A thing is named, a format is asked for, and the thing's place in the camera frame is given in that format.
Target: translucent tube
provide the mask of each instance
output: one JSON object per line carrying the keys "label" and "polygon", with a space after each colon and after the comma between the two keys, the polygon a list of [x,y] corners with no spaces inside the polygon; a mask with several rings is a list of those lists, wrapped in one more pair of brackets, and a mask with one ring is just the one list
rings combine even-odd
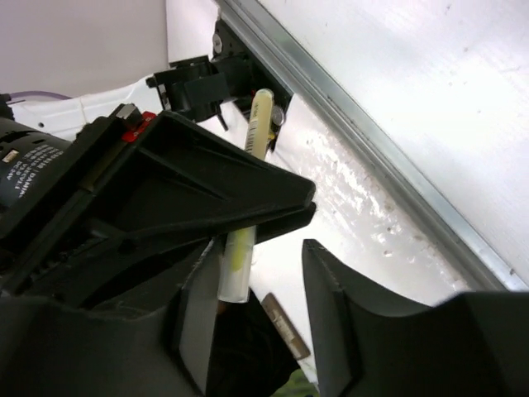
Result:
{"label": "translucent tube", "polygon": [[[270,90],[257,91],[251,104],[245,150],[261,160],[266,156],[273,106],[274,94]],[[255,227],[228,234],[217,294],[219,300],[238,304],[248,302],[254,244]]]}

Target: black cylindrical motor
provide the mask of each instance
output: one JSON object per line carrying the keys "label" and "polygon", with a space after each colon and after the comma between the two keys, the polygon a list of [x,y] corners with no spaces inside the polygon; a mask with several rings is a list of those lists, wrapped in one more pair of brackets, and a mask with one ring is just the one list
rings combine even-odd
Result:
{"label": "black cylindrical motor", "polygon": [[70,142],[0,117],[0,211],[5,212],[36,182]]}

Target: metal rail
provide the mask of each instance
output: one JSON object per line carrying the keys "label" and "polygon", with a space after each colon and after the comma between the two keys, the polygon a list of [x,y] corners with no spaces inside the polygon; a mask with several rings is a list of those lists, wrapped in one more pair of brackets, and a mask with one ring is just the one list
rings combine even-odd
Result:
{"label": "metal rail", "polygon": [[476,290],[529,286],[257,0],[217,0],[222,19],[285,88],[340,133]]}

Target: green object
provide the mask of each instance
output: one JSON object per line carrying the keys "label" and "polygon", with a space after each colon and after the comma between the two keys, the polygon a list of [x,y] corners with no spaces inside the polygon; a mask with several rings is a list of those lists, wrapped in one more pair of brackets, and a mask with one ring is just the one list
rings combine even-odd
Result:
{"label": "green object", "polygon": [[273,397],[319,397],[316,388],[310,383],[303,371],[297,370],[292,373],[288,382],[276,391]]}

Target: red component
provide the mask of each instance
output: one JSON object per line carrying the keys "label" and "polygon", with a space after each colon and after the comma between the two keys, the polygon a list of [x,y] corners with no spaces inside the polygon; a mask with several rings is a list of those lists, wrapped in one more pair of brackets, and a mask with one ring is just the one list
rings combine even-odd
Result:
{"label": "red component", "polygon": [[143,123],[141,123],[138,128],[125,132],[122,136],[123,141],[128,142],[128,143],[132,143],[133,141],[135,141],[137,137],[143,131],[145,131],[147,126],[149,126],[149,123],[152,122],[154,118],[156,117],[156,115],[151,112],[143,112],[141,116],[143,116]]}

